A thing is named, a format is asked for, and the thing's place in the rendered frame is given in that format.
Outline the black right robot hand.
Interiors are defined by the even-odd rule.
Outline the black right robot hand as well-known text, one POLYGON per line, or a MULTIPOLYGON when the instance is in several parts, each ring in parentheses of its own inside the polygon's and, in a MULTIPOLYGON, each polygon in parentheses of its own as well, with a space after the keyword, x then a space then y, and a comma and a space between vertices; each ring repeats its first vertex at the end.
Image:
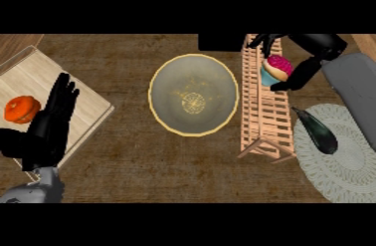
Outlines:
POLYGON ((334 60, 346 49, 346 42, 335 34, 257 34, 246 47, 253 49, 262 45, 263 58, 268 58, 271 44, 282 36, 310 54, 310 57, 299 63, 287 80, 271 85, 272 92, 299 90, 318 72, 321 62, 334 60))

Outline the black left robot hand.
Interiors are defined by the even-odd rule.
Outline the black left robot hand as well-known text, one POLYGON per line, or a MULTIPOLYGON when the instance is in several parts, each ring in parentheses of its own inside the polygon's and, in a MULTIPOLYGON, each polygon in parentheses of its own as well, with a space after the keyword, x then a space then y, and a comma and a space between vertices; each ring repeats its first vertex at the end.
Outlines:
POLYGON ((5 157, 21 159, 21 170, 57 166, 67 143, 69 121, 75 109, 79 90, 61 73, 54 82, 46 104, 36 112, 27 126, 20 132, 0 128, 0 153, 5 157))

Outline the pink frosted cupcake blue wrapper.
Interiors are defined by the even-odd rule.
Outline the pink frosted cupcake blue wrapper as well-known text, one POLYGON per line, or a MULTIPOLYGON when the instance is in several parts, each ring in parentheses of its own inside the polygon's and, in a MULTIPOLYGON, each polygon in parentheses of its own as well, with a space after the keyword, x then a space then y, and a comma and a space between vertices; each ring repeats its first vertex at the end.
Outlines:
POLYGON ((268 87, 284 82, 291 74, 290 62, 278 55, 269 55, 260 62, 260 83, 268 87))

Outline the wooden tiered shelf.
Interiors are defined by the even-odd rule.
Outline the wooden tiered shelf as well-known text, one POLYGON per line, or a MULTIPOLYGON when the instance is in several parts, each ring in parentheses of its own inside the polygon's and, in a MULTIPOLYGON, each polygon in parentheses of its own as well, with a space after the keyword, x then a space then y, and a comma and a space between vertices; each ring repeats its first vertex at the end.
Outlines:
POLYGON ((285 92, 272 92, 260 84, 260 46, 241 51, 240 153, 266 155, 272 163, 296 157, 285 92))

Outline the round pale woven placemat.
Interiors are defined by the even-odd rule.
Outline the round pale woven placemat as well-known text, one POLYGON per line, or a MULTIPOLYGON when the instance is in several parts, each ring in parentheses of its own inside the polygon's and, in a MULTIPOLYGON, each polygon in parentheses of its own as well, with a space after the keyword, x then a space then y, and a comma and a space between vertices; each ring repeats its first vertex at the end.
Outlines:
POLYGON ((376 151, 343 106, 321 104, 306 111, 334 134, 337 150, 316 149, 302 122, 293 127, 293 148, 299 166, 315 189, 330 202, 376 203, 376 151))

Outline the orange fruit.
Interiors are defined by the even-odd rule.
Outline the orange fruit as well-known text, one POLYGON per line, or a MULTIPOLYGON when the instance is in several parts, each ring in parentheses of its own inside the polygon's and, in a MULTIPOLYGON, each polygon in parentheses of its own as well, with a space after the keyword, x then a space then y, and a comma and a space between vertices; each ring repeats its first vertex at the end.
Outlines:
POLYGON ((18 96, 7 102, 2 118, 10 123, 27 123, 39 109, 41 104, 32 96, 18 96))

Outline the pale wooden cutting board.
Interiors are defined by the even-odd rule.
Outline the pale wooden cutting board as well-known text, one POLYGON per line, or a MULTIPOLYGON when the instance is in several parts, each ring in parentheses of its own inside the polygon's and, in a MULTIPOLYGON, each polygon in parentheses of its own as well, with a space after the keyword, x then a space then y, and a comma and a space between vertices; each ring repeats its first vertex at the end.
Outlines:
MULTIPOLYGON (((4 106, 18 96, 32 96, 41 106, 45 106, 60 73, 64 73, 63 68, 33 46, 27 46, 0 65, 0 127, 20 131, 27 129, 26 124, 4 121, 4 106)), ((70 118, 66 152, 58 168, 64 166, 114 110, 113 105, 75 77, 70 77, 70 81, 75 83, 79 95, 70 118)))

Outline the black box appliance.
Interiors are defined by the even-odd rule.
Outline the black box appliance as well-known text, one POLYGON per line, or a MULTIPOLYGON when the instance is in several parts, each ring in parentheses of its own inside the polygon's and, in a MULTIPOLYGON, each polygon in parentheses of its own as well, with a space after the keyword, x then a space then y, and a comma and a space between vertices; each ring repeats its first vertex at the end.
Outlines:
POLYGON ((197 49, 200 51, 238 52, 243 39, 243 33, 203 33, 197 35, 197 49))

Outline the dark eggplant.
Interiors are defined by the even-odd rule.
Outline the dark eggplant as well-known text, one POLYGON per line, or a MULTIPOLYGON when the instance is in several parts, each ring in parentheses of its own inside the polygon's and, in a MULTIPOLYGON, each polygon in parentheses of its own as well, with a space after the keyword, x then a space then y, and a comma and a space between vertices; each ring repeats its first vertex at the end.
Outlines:
POLYGON ((305 131, 309 135, 312 143, 324 154, 333 154, 337 150, 337 140, 333 132, 315 116, 297 108, 291 108, 296 112, 299 121, 303 125, 305 131))

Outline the grey bowl with yellow rim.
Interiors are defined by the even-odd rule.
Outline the grey bowl with yellow rim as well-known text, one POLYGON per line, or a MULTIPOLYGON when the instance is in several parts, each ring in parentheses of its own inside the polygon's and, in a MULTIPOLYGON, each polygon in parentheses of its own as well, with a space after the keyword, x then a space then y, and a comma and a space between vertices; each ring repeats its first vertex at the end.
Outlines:
POLYGON ((148 86, 148 106, 169 132, 190 137, 215 133, 235 113, 237 102, 232 72, 213 57, 179 55, 157 68, 148 86))

